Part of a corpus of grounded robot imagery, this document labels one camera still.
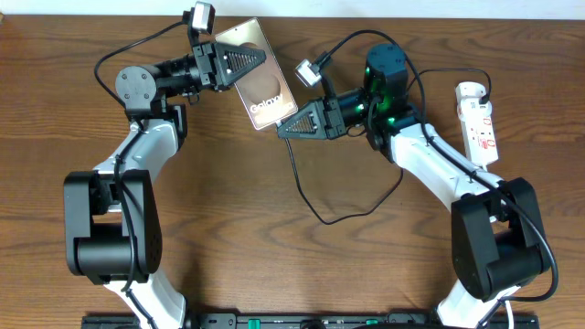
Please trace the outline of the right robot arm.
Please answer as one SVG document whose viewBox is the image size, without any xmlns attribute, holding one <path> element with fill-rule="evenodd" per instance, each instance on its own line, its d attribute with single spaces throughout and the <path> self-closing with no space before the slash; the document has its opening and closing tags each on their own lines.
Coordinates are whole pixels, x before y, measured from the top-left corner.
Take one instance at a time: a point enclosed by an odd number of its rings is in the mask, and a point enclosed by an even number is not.
<svg viewBox="0 0 585 329">
<path fill-rule="evenodd" d="M 497 157 L 489 85 L 469 81 L 456 87 L 465 143 L 458 152 L 428 122 L 425 105 L 410 102 L 421 72 L 400 46 L 371 48 L 363 85 L 341 94 L 324 72 L 331 59 L 325 52 L 297 66 L 298 79 L 308 87 L 321 85 L 324 96 L 308 101 L 278 135 L 286 141 L 334 140 L 362 126 L 372 149 L 413 174 L 446 206 L 457 280 L 436 307 L 434 324 L 486 328 L 498 309 L 519 300 L 522 287 L 545 272 L 558 273 L 534 187 L 487 169 Z"/>
</svg>

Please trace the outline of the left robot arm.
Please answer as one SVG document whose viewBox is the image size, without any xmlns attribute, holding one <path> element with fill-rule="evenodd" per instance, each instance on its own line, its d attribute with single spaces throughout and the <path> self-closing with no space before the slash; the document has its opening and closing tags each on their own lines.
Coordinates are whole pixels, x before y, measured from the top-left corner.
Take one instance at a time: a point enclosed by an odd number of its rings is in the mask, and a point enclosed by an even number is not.
<svg viewBox="0 0 585 329">
<path fill-rule="evenodd" d="M 197 328 L 199 319 L 161 269 L 153 183 L 187 136 L 175 96 L 230 89 L 263 62 L 260 49 L 205 42 L 190 54 L 122 69 L 115 81 L 129 133 L 105 161 L 64 180 L 69 270 L 115 292 L 139 328 Z"/>
</svg>

